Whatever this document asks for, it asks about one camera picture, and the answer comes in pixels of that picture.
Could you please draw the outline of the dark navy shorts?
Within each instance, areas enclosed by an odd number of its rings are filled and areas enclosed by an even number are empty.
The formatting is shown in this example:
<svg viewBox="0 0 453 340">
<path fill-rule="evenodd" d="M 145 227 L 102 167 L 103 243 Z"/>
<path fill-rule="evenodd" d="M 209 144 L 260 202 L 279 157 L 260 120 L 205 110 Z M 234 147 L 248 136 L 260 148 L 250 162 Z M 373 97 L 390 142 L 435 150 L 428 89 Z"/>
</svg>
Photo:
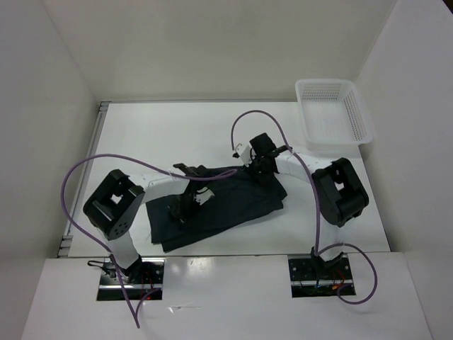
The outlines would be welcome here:
<svg viewBox="0 0 453 340">
<path fill-rule="evenodd" d="M 261 185 L 240 166 L 234 169 L 233 176 L 208 184 L 214 197 L 185 222 L 171 215 L 176 195 L 147 202 L 151 242 L 167 253 L 284 208 L 287 192 L 275 177 Z"/>
</svg>

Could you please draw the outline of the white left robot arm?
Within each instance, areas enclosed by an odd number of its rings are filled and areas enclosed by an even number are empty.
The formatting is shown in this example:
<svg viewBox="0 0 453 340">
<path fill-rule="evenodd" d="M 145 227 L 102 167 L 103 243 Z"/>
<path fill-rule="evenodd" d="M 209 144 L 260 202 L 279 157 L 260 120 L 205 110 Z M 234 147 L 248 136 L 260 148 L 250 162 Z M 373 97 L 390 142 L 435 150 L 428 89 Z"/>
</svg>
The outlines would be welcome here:
<svg viewBox="0 0 453 340">
<path fill-rule="evenodd" d="M 126 283 L 135 282 L 142 274 L 142 258 L 130 235 L 141 205 L 169 198 L 160 211 L 180 227 L 188 224 L 201 206 L 214 197 L 206 181 L 189 180 L 190 177 L 207 177 L 205 166 L 179 163 L 174 167 L 183 174 L 154 178 L 128 176 L 119 169 L 112 170 L 84 204 L 84 214 L 105 237 L 116 260 L 116 274 Z"/>
</svg>

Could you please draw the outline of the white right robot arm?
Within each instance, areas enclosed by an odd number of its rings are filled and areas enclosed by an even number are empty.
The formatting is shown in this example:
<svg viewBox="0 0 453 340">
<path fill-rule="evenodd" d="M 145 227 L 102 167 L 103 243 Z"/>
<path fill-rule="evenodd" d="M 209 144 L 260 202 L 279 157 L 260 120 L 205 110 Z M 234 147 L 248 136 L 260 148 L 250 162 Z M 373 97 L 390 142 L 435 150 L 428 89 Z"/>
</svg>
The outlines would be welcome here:
<svg viewBox="0 0 453 340">
<path fill-rule="evenodd" d="M 322 245 L 323 223 L 328 225 L 327 240 L 337 237 L 338 229 L 359 217 L 369 205 L 369 196 L 349 159 L 334 161 L 301 154 L 288 144 L 277 147 L 263 133 L 245 146 L 236 146 L 236 155 L 252 176 L 263 182 L 274 174 L 284 174 L 307 182 L 315 200 L 315 241 L 310 253 L 310 268 L 317 278 L 335 272 L 343 257 L 344 243 Z"/>
</svg>

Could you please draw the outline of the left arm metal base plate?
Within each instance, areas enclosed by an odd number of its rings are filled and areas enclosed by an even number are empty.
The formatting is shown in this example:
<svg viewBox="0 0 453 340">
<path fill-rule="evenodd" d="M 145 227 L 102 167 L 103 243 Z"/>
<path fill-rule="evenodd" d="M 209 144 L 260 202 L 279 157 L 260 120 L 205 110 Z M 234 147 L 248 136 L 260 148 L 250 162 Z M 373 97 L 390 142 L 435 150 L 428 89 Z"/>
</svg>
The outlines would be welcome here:
<svg viewBox="0 0 453 340">
<path fill-rule="evenodd" d="M 165 258 L 144 257 L 138 273 L 133 273 L 131 278 L 122 275 L 125 291 L 131 301 L 139 302 L 142 298 L 146 301 L 162 300 L 165 262 Z M 101 270 L 97 301 L 125 300 L 117 272 L 109 258 L 90 260 L 87 264 Z"/>
</svg>

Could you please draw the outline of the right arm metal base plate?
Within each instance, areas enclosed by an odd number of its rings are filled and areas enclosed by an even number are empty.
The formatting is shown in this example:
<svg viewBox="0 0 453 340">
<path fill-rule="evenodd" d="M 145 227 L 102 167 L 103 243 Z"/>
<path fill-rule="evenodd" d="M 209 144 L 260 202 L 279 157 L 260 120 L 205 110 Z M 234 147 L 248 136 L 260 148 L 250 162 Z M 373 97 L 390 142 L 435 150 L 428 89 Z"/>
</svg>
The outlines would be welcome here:
<svg viewBox="0 0 453 340">
<path fill-rule="evenodd" d="M 348 256 L 343 254 L 336 264 L 320 268 L 310 255 L 288 257 L 292 298 L 324 298 L 355 296 L 355 287 Z"/>
</svg>

